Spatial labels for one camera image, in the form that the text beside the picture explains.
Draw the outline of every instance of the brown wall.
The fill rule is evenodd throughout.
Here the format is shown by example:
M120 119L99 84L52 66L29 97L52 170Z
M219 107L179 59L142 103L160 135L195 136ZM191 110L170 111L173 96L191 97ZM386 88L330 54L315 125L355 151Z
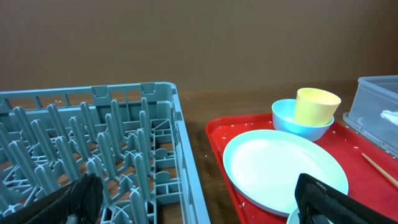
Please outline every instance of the brown wall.
M3 0L0 90L398 73L396 0Z

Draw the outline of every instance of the yellow cup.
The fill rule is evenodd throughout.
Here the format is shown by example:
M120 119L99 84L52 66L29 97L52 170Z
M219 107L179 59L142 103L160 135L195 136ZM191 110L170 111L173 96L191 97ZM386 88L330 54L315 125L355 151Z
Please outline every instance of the yellow cup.
M297 91L294 122L307 126L326 125L340 103L340 97L328 91L301 88Z

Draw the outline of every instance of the wooden table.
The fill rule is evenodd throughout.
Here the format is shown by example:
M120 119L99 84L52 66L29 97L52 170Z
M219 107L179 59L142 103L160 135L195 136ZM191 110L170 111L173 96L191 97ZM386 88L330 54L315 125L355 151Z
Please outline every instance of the wooden table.
M225 116L271 113L273 102L284 98L295 98L296 91L301 87L321 88L337 94L342 99L342 103L335 113L335 118L337 121L343 122L343 113L351 109L358 82L353 80L283 84L252 90L179 93L185 124L212 223L240 222L206 136L206 124L213 119Z

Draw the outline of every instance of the blue bowl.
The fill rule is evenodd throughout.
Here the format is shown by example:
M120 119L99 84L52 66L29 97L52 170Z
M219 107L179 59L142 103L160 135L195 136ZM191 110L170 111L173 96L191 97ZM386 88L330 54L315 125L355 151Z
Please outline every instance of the blue bowl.
M272 105L272 122L275 130L296 134L310 141L320 139L335 122L335 118L324 126L306 126L294 123L295 99L278 100Z

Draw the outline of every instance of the bowl rim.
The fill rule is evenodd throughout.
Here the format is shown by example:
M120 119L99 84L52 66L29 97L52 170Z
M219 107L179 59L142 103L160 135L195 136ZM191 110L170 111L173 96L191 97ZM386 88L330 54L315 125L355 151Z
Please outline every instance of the bowl rim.
M306 90L316 90L316 91L319 91L319 92L326 93L327 95L332 96L334 98L333 100L335 100L335 102L334 103L325 103L325 102L318 102L316 100L313 100L313 99L309 98L305 94ZM300 96L300 97L302 97L303 99L306 99L309 102L316 103L316 104L319 104L319 105L333 106L333 105L339 105L341 103L341 98L338 95L336 95L334 93L331 93L329 91L326 91L326 90L319 89L319 88L310 88L310 87L300 88L300 89L297 90L297 96Z
M276 103L280 102L280 101L296 101L296 99L281 99L281 100L275 101L275 102L272 104L272 106L271 106L271 108L272 108L272 113L275 114L276 116L278 116L278 118L283 119L283 118L281 117L281 115L279 115L278 113L276 113L275 110L274 110L274 105L275 105ZM287 120L285 120L285 119L283 119L283 120L284 120L285 122L288 122L288 123L290 123L290 124L294 124L294 125L297 125L297 126L300 126L300 127L303 127L303 128L326 128L326 127L331 126L331 125L335 122L335 117L332 115L332 116L331 116L331 120L329 121L329 123L327 123L326 125L323 125L323 126L308 126L308 125L296 124L296 123L294 123L294 122L287 121Z

